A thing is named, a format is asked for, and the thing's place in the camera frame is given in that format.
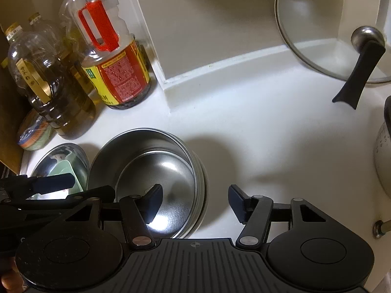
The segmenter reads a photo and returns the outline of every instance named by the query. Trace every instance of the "stainless steel pot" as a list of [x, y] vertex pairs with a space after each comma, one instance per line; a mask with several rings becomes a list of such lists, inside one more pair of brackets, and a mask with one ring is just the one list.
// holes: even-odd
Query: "stainless steel pot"
[[163, 186], [163, 204], [149, 224], [154, 238], [183, 238], [194, 231], [205, 205], [205, 181], [198, 158], [176, 136], [140, 128], [109, 141], [91, 165], [87, 188], [110, 185], [116, 200]]
[[373, 151], [376, 172], [384, 191], [391, 197], [391, 96], [384, 104], [384, 120]]

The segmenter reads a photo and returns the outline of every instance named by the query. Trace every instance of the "red handle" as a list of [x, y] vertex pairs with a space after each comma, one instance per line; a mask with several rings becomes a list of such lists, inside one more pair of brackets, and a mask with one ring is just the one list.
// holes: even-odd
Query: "red handle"
[[[100, 36], [103, 39], [103, 44], [99, 44], [94, 34], [92, 33], [89, 25], [84, 17], [83, 11], [87, 9], [91, 15], [92, 21], [96, 25]], [[118, 35], [115, 32], [113, 25], [111, 25], [110, 19], [107, 16], [107, 13], [103, 7], [101, 0], [96, 0], [93, 2], [87, 2], [86, 6], [78, 11], [79, 19], [83, 24], [84, 28], [87, 31], [89, 38], [92, 41], [92, 44], [100, 51], [109, 51], [112, 52], [119, 47]]]

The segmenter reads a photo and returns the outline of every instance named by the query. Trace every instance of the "human hand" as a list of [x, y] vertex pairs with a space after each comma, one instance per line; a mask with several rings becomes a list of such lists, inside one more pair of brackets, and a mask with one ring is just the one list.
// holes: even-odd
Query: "human hand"
[[23, 279], [16, 268], [15, 258], [10, 258], [11, 271], [1, 276], [1, 284], [7, 290], [7, 293], [22, 293]]

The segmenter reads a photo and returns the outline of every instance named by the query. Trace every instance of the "red and yellow label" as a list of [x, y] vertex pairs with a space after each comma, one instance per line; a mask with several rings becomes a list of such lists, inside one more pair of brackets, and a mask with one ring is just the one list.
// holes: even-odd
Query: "red and yellow label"
[[108, 61], [83, 69], [107, 105], [131, 100], [149, 83], [149, 74], [135, 40]]

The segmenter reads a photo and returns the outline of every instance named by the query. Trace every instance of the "black circular cover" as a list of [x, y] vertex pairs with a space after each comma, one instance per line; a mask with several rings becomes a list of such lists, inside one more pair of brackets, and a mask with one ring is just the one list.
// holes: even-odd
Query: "black circular cover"
[[371, 247], [344, 226], [308, 222], [273, 239], [267, 260], [288, 282], [324, 292], [362, 284], [374, 256]]
[[122, 246], [111, 234], [85, 222], [58, 224], [27, 238], [16, 265], [31, 285], [69, 291], [102, 282], [118, 267]]

